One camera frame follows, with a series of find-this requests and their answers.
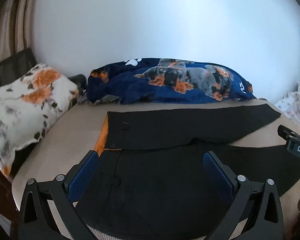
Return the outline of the black pants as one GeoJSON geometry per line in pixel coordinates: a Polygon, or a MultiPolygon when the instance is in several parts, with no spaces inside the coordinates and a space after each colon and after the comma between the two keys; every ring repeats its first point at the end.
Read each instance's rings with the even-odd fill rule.
{"type": "Polygon", "coordinates": [[[108,112],[97,124],[100,162],[76,209],[91,228],[116,238],[205,236],[233,199],[230,187],[213,186],[206,152],[249,180],[272,179],[279,195],[300,179],[300,161],[283,146],[234,146],[279,117],[267,104],[108,112]]]}

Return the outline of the white orange floral pillow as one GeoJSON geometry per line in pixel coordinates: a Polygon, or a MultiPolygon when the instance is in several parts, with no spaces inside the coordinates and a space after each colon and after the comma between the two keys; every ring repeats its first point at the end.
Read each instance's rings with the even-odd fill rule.
{"type": "Polygon", "coordinates": [[[9,177],[17,152],[38,143],[75,105],[79,88],[46,64],[0,87],[0,171],[9,177]]]}

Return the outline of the black object behind pillow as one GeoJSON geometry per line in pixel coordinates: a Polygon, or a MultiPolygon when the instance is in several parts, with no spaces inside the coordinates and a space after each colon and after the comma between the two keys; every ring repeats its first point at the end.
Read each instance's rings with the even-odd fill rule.
{"type": "Polygon", "coordinates": [[[78,74],[75,76],[68,77],[68,79],[75,83],[78,88],[86,90],[87,87],[87,78],[83,74],[78,74]]]}

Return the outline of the black mesh headboard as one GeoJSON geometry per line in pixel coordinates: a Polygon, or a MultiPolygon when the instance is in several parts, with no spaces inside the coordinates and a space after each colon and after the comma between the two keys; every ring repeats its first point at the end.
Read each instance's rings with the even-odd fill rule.
{"type": "Polygon", "coordinates": [[[26,48],[0,62],[0,87],[12,83],[37,64],[31,48],[26,48]]]}

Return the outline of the blue dog print blanket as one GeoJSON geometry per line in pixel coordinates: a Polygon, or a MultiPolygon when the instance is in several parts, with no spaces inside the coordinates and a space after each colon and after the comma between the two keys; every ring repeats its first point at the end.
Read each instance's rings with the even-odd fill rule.
{"type": "Polygon", "coordinates": [[[226,66],[157,58],[132,59],[92,70],[86,96],[91,103],[120,104],[254,99],[251,83],[226,66]]]}

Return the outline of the striped beige curtain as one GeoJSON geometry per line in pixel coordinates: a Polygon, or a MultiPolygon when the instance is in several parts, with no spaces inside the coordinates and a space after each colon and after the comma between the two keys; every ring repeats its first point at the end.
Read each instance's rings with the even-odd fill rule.
{"type": "Polygon", "coordinates": [[[0,0],[0,62],[31,47],[36,0],[0,0]]]}

